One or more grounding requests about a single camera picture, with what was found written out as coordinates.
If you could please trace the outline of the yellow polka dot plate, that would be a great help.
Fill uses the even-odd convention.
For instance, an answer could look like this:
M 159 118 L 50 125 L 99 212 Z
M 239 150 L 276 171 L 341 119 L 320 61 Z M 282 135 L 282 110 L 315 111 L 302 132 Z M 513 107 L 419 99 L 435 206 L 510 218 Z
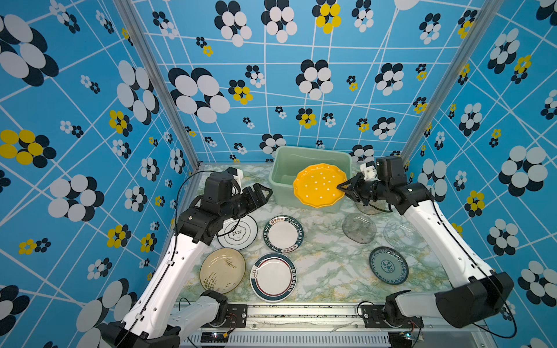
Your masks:
M 293 183 L 294 195 L 302 204 L 312 208 L 331 207 L 345 196 L 337 186 L 347 179 L 346 173 L 335 165 L 310 165 L 297 174 Z

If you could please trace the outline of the small white green-rimmed plate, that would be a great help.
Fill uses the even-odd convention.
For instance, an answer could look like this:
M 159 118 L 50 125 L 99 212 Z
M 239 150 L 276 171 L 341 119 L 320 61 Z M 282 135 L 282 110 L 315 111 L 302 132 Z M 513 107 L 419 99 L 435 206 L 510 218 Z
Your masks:
M 273 217 L 263 229 L 263 240 L 274 252 L 287 254 L 294 252 L 305 237 L 301 223 L 288 215 Z

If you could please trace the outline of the large white green-rimmed plate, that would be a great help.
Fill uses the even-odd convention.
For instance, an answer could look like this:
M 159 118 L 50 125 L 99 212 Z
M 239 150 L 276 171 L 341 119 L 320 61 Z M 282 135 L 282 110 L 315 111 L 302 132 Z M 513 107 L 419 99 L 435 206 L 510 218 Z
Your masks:
M 271 253 L 255 262 L 249 282 L 261 300 L 280 302 L 293 293 L 297 284 L 297 270 L 286 255 Z

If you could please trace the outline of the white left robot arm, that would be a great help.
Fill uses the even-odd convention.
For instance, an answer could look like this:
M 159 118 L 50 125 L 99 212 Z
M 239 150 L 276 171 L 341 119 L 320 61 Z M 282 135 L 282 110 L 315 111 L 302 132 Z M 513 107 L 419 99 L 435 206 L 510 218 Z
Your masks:
M 261 184 L 240 188 L 227 173 L 213 173 L 176 222 L 176 232 L 152 282 L 124 319 L 100 325 L 101 339 L 110 347 L 179 347 L 205 324 L 226 317 L 228 300 L 205 291 L 187 307 L 175 326 L 169 319 L 175 301 L 201 254 L 223 229 L 225 221 L 240 220 L 268 203 L 273 191 Z

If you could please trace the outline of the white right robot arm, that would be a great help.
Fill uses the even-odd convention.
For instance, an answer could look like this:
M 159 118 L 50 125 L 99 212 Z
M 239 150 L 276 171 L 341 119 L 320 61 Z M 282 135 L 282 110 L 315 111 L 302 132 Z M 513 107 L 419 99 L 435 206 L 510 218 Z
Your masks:
M 367 181 L 360 173 L 338 189 L 354 202 L 384 200 L 391 204 L 422 235 L 451 283 L 451 289 L 437 293 L 391 294 L 383 310 L 387 323 L 398 326 L 412 317 L 431 317 L 461 329 L 499 314 L 506 305 L 514 287 L 511 277 L 495 272 L 472 250 L 423 184 Z

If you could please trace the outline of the mint green plastic bin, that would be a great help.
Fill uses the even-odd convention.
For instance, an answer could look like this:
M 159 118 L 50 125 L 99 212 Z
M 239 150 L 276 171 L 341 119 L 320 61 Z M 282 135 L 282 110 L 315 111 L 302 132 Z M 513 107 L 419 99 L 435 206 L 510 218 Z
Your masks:
M 310 165 L 335 165 L 352 178 L 352 158 L 344 152 L 325 149 L 309 149 L 295 146 L 282 146 L 276 150 L 274 166 L 269 175 L 273 196 L 278 205 L 300 209 L 318 210 L 325 213 L 340 211 L 340 201 L 331 207 L 312 208 L 304 205 L 294 195 L 293 183 L 297 174 Z

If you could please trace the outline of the brownish clear glass plate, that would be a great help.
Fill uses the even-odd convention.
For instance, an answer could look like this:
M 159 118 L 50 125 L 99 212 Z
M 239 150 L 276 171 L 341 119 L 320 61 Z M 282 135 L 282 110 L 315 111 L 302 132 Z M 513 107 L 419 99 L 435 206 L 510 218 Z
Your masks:
M 389 205 L 384 201 L 371 202 L 368 205 L 364 205 L 363 203 L 360 202 L 356 204 L 356 207 L 364 215 L 377 215 L 381 213 L 392 212 L 392 209 L 389 208 Z

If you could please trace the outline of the white black-rimmed flower plate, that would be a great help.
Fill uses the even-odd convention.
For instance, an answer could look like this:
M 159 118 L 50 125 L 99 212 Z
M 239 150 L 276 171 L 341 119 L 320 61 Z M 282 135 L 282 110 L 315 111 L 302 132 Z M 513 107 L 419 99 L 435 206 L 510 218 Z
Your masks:
M 240 220 L 228 219 L 218 232 L 217 240 L 224 248 L 243 250 L 248 248 L 257 238 L 258 224 L 253 217 L 247 215 Z

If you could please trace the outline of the grey clear glass plate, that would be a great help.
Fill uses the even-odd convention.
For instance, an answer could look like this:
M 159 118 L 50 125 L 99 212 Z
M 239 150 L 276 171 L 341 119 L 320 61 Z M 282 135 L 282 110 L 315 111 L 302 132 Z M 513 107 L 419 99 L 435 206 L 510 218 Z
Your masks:
M 377 235 L 377 226 L 369 215 L 351 213 L 342 223 L 346 237 L 359 244 L 370 244 Z

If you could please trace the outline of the clear colourless glass plate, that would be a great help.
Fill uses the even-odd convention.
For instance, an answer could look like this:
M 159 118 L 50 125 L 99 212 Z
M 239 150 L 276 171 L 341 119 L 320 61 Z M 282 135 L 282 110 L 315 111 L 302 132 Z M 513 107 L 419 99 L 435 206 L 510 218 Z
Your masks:
M 423 242 L 422 236 L 405 220 L 402 222 L 387 221 L 383 236 L 385 241 L 395 249 L 418 247 Z

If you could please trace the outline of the beige bamboo print plate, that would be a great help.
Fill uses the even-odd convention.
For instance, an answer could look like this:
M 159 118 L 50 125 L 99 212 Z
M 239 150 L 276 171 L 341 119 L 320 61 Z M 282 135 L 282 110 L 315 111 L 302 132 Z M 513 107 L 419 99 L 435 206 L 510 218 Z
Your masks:
M 205 290 L 227 294 L 239 286 L 245 271 L 245 258 L 239 251 L 230 248 L 218 249 L 203 262 L 200 283 Z

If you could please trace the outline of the blue patterned plate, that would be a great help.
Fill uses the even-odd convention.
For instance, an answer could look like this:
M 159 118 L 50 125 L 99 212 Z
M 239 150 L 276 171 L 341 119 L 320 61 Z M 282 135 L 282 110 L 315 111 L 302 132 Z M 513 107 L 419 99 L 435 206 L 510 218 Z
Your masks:
M 389 285 L 400 285 L 409 276 L 409 266 L 406 259 L 390 247 L 380 246 L 369 256 L 372 273 L 381 281 Z

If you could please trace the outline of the aluminium corner post right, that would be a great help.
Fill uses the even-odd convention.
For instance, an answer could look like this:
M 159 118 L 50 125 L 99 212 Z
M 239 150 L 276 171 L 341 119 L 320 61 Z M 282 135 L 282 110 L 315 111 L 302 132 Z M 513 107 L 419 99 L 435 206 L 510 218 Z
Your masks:
M 503 0 L 489 0 L 484 2 L 480 9 L 476 24 L 456 52 L 451 64 L 435 89 L 426 112 L 423 116 L 421 116 L 418 123 L 416 123 L 415 128 L 401 152 L 401 158 L 404 163 L 410 159 L 411 155 L 418 147 L 423 132 L 433 121 L 439 108 L 442 106 L 442 103 L 445 101 L 449 92 L 453 88 L 453 84 L 457 81 L 461 69 L 465 64 L 467 64 L 469 58 L 475 52 L 486 30 L 489 28 L 503 3 Z

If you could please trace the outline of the aluminium corner post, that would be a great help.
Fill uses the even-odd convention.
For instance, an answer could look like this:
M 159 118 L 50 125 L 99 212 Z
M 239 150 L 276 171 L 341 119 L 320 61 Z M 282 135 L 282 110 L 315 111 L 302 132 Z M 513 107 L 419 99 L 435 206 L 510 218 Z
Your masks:
M 184 148 L 184 152 L 189 160 L 192 170 L 195 172 L 200 166 L 199 159 L 187 133 L 185 132 L 185 126 L 171 98 L 171 93 L 165 85 L 165 80 L 155 61 L 155 56 L 149 47 L 147 37 L 143 34 L 139 23 L 140 17 L 135 13 L 135 9 L 133 8 L 131 1 L 115 0 L 114 3 L 121 19 L 123 20 L 124 26 L 132 36 L 139 58 L 152 81 L 173 130 Z
M 469 58 L 475 52 L 486 30 L 489 28 L 503 3 L 503 0 L 489 0 L 484 2 L 480 9 L 476 24 L 456 52 L 451 64 L 435 89 L 426 112 L 423 116 L 421 116 L 418 123 L 416 123 L 415 128 L 401 152 L 401 158 L 404 163 L 410 159 L 411 155 L 418 147 L 423 132 L 433 121 L 439 108 L 442 106 L 442 103 L 445 101 L 449 92 L 453 88 L 453 84 L 457 81 L 461 69 L 465 64 L 467 64 Z

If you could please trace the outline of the aluminium corner post left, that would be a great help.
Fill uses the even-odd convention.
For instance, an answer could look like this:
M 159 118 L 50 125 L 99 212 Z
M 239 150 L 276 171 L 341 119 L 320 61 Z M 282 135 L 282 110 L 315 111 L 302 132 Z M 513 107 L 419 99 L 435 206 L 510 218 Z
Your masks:
M 173 130 L 184 148 L 184 152 L 189 160 L 192 170 L 195 172 L 200 166 L 199 159 L 187 133 L 185 132 L 185 126 L 171 98 L 171 93 L 165 85 L 165 80 L 155 61 L 155 56 L 149 47 L 147 37 L 143 34 L 139 23 L 140 17 L 135 13 L 135 9 L 133 8 L 131 1 L 115 0 L 114 3 L 121 19 L 123 20 L 124 26 L 132 36 L 139 58 L 152 81 Z

